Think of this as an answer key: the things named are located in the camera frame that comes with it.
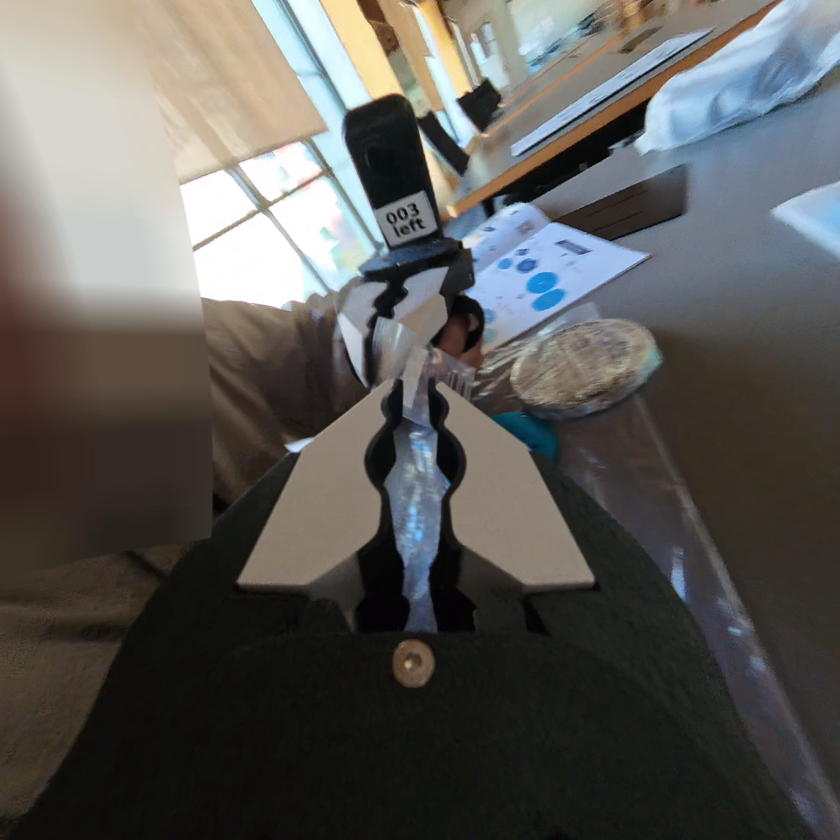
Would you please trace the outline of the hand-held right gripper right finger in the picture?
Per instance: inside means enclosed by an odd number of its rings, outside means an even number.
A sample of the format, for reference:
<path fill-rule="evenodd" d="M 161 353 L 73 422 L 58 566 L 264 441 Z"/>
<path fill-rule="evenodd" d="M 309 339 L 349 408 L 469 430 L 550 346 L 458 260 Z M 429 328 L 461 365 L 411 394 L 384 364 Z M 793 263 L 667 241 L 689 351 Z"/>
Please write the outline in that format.
<path fill-rule="evenodd" d="M 429 573 L 437 628 L 524 632 L 530 596 L 590 591 L 595 574 L 528 447 L 448 385 L 427 395 L 448 482 Z"/>

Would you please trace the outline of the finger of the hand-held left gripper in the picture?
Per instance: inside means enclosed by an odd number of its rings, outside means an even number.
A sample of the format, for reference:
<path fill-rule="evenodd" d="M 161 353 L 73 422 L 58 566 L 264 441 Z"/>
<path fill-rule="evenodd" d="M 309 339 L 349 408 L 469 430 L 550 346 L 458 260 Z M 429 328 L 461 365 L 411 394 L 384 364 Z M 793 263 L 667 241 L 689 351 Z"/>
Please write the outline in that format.
<path fill-rule="evenodd" d="M 338 296 L 338 324 L 354 372 L 366 387 L 380 379 L 388 283 L 353 279 Z"/>
<path fill-rule="evenodd" d="M 414 336 L 416 346 L 426 346 L 448 320 L 447 303 L 441 292 L 448 268 L 426 269 L 405 279 L 404 299 L 394 307 L 394 320 Z"/>

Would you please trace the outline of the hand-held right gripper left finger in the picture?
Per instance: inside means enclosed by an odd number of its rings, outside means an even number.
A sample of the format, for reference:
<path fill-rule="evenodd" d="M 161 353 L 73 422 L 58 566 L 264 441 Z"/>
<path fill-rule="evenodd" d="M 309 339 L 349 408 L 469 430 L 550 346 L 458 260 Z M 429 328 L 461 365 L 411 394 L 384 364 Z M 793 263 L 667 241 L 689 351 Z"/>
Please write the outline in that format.
<path fill-rule="evenodd" d="M 387 380 L 300 452 L 240 590 L 332 602 L 364 633 L 405 628 L 405 566 L 385 487 L 402 420 L 403 382 Z"/>

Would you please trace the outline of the small clear plastic bag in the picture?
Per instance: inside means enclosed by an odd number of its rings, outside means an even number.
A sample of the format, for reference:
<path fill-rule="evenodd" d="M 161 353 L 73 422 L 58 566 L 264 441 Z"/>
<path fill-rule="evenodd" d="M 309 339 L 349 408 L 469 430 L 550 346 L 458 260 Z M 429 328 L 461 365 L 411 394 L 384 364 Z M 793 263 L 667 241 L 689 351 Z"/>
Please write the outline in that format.
<path fill-rule="evenodd" d="M 441 502 L 449 482 L 438 467 L 438 434 L 430 418 L 427 388 L 436 380 L 470 400 L 476 370 L 440 349 L 419 344 L 414 332 L 383 317 L 376 320 L 372 348 L 376 382 L 393 379 L 402 386 L 393 432 L 395 465 L 385 489 L 404 568 L 406 630 L 433 634 L 437 620 L 429 575 L 438 553 Z"/>

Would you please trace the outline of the person's left forearm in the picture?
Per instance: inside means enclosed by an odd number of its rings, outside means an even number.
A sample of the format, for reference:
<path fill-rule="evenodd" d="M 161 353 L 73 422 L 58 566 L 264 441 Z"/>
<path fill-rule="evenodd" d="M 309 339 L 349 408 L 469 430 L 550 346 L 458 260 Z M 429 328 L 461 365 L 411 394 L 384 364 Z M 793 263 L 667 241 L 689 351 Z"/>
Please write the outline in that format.
<path fill-rule="evenodd" d="M 339 292 L 281 308 L 203 298 L 213 493 L 233 504 L 287 454 L 364 399 L 338 321 Z"/>

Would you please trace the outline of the person's left hand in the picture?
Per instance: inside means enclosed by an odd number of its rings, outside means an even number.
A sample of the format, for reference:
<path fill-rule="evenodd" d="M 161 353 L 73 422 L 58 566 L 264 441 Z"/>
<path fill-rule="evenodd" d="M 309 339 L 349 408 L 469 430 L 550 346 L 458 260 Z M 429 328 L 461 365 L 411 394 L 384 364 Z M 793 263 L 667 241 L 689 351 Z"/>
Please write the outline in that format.
<path fill-rule="evenodd" d="M 470 334 L 478 328 L 475 316 L 454 314 L 449 317 L 437 336 L 437 348 L 449 356 L 460 359 L 465 364 L 479 369 L 484 356 L 484 338 L 480 334 L 469 348 Z"/>

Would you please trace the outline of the teal round perforated plate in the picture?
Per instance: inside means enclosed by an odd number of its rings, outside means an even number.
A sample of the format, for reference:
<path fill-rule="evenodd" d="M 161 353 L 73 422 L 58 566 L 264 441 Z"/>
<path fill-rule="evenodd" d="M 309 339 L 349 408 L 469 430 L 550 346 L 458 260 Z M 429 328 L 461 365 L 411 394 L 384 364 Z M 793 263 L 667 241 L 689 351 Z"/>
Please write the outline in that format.
<path fill-rule="evenodd" d="M 550 421 L 523 411 L 499 413 L 491 419 L 533 454 L 542 455 L 553 463 L 558 460 L 560 441 Z"/>

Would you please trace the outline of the large clear plastic bag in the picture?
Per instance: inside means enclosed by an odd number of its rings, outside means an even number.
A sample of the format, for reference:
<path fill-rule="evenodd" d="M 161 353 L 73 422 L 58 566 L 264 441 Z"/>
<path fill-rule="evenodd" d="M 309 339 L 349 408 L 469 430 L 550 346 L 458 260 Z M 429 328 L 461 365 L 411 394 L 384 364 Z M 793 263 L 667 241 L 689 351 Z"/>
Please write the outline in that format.
<path fill-rule="evenodd" d="M 478 405 L 529 413 L 509 382 L 519 354 L 597 319 L 606 318 L 586 303 L 490 351 L 477 375 Z M 571 510 L 569 524 L 605 547 L 596 575 L 611 605 L 599 609 L 606 625 L 595 645 L 749 798 L 755 822 L 770 816 L 757 798 L 768 790 L 796 837 L 837 838 L 834 795 L 638 392 L 589 416 L 542 418 L 555 424 L 563 474 L 581 489 L 574 500 L 587 504 Z"/>

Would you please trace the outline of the window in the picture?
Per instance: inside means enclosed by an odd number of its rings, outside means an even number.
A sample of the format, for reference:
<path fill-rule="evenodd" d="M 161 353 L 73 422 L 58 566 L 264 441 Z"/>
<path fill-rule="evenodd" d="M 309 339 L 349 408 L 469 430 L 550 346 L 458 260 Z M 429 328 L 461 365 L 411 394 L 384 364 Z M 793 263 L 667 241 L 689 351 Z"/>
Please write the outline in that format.
<path fill-rule="evenodd" d="M 282 308 L 338 291 L 382 248 L 312 140 L 181 186 L 202 298 Z"/>

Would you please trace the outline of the wooden table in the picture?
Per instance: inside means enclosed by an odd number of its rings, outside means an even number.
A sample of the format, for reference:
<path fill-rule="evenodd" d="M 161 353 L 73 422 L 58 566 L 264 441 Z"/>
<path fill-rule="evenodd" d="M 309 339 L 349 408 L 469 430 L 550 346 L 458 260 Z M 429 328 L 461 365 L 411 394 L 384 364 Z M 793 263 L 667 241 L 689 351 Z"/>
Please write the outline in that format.
<path fill-rule="evenodd" d="M 712 56 L 755 26 L 777 2 L 612 2 L 612 16 L 594 35 L 579 38 L 537 75 L 515 87 L 498 117 L 474 141 L 466 174 L 446 206 L 451 217 L 515 195 L 531 201 L 609 155 L 639 133 L 647 105 L 666 81 Z M 696 30 L 710 33 L 522 154 L 512 145 L 666 40 Z"/>

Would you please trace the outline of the white instruction sheet blue circles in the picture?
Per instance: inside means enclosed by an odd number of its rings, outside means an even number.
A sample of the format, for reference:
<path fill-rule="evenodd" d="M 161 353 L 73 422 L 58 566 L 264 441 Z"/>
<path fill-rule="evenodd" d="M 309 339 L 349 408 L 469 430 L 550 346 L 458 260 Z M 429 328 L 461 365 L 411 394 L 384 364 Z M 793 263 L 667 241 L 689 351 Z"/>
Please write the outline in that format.
<path fill-rule="evenodd" d="M 482 307 L 484 350 L 522 336 L 573 303 L 643 264 L 639 252 L 551 222 L 537 207 L 515 203 L 464 239 Z"/>

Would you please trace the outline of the plastic-wrapped round disc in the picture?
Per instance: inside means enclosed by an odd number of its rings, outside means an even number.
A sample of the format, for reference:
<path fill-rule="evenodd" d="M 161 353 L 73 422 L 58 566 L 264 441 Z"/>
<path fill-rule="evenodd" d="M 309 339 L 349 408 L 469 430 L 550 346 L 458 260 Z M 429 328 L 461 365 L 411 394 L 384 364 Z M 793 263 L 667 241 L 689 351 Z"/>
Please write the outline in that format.
<path fill-rule="evenodd" d="M 532 415 L 567 421 L 638 392 L 663 356 L 654 335 L 623 318 L 577 323 L 532 342 L 511 367 L 511 391 Z"/>

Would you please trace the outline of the dark cardboard box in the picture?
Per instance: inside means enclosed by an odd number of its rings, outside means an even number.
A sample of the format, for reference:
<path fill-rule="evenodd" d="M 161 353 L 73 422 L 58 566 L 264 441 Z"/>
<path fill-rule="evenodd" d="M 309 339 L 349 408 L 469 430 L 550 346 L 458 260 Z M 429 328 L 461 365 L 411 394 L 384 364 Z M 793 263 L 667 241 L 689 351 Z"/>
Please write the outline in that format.
<path fill-rule="evenodd" d="M 687 164 L 672 167 L 556 221 L 608 242 L 667 223 L 686 212 L 689 171 Z"/>

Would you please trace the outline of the long white board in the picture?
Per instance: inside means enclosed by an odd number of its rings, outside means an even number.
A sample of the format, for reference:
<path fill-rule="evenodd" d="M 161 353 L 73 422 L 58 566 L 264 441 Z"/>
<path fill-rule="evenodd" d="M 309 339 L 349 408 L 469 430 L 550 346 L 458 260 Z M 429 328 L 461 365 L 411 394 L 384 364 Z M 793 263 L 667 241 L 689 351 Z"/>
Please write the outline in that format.
<path fill-rule="evenodd" d="M 551 119 L 543 122 L 537 129 L 531 131 L 515 143 L 512 143 L 511 155 L 514 157 L 522 156 L 531 148 L 570 125 L 573 121 L 594 110 L 619 91 L 627 88 L 649 72 L 661 67 L 666 61 L 707 37 L 714 28 L 714 26 L 702 28 L 670 38 L 662 45 L 652 49 L 592 91 L 575 100 L 572 104 L 555 114 Z"/>

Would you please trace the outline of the white plastic bag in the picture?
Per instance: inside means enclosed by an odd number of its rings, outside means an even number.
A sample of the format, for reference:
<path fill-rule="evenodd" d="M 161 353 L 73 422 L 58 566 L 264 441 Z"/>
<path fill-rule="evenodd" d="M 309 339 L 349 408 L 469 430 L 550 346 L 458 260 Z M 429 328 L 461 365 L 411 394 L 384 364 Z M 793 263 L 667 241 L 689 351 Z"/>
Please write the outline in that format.
<path fill-rule="evenodd" d="M 783 1 L 647 105 L 639 154 L 693 144 L 792 103 L 839 62 L 839 2 Z"/>

